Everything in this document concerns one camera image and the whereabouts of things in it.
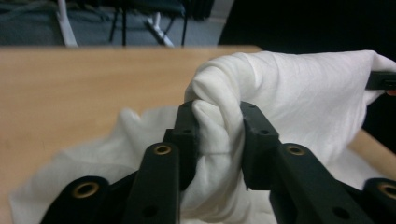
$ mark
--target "white fabric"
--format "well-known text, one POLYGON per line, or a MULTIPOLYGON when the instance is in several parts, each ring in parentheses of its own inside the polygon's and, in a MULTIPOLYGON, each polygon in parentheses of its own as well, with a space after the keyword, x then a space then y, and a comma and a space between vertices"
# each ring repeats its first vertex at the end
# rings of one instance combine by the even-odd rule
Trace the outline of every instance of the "white fabric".
MULTIPOLYGON (((182 223, 276 223, 268 192, 246 191, 242 180, 240 101, 257 105, 282 142, 310 148, 335 177, 360 188, 365 178, 379 176, 345 151, 366 106, 382 93, 364 89, 374 70, 396 71, 396 63, 368 50, 237 53, 204 63, 185 95, 186 101, 195 100, 200 158, 195 178, 182 193, 182 223), (355 164, 367 172, 350 169, 355 164)), ((109 137, 63 151, 12 193, 15 223, 38 223, 64 186, 78 177, 99 175, 113 183, 138 169, 146 147, 173 128, 176 113, 175 106, 142 117, 121 111, 109 137)))

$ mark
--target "chair seat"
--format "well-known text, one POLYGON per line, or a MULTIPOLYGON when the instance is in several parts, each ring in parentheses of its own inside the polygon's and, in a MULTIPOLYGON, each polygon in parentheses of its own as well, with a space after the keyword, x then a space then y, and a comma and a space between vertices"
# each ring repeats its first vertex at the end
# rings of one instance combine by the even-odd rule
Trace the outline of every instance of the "chair seat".
POLYGON ((130 0, 140 10, 161 11, 162 13, 184 15, 185 8, 177 0, 130 0))

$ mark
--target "chair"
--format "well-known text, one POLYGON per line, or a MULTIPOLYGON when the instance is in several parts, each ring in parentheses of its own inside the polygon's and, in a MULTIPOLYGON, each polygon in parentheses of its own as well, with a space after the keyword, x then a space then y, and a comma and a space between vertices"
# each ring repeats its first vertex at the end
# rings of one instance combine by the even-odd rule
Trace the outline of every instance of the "chair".
POLYGON ((184 24, 183 24, 183 34, 181 38, 181 46, 184 46, 188 15, 185 4, 183 4, 179 0, 118 0, 115 5, 114 19, 112 22, 112 27, 109 37, 110 42, 113 40, 114 31, 116 29, 117 18, 120 12, 120 7, 122 9, 122 45, 123 46, 126 46, 126 12, 127 9, 129 8, 151 14, 162 13, 170 17, 171 20, 167 25, 166 29, 163 31, 162 34, 159 34, 159 36, 162 38, 163 43, 164 43, 164 39, 166 38, 166 34, 170 30, 175 18, 177 16, 183 17, 184 24))

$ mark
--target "light brown tabletop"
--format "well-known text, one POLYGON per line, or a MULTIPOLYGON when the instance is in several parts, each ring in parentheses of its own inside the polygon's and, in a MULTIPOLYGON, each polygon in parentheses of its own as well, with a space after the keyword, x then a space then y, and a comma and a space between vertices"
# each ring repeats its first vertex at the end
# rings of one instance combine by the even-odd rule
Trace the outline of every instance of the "light brown tabletop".
POLYGON ((0 49, 0 223, 8 194, 57 151, 108 134, 124 107, 180 105, 201 63, 259 50, 0 49))

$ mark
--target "white cloth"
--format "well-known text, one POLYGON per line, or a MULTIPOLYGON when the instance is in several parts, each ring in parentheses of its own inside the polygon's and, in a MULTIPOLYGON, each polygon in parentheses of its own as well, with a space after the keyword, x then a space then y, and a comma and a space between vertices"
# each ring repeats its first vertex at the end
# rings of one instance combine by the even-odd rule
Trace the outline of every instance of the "white cloth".
MULTIPOLYGON (((195 100, 200 157, 195 178, 182 193, 182 222, 276 223, 268 192, 246 191, 242 180, 240 101, 257 105, 282 142, 310 148, 335 177, 360 188, 365 178, 379 176, 345 149, 361 127, 366 106, 382 93, 364 89, 370 71, 384 70, 396 71, 396 63, 368 50, 237 53, 204 63, 185 95, 186 101, 195 100), (348 167, 354 163, 367 172, 348 167)), ((55 156, 12 193, 15 223, 38 223, 64 186, 78 177, 99 175, 113 183, 138 169, 146 147, 173 128, 176 113, 175 106, 141 117, 125 109, 109 137, 55 156)))

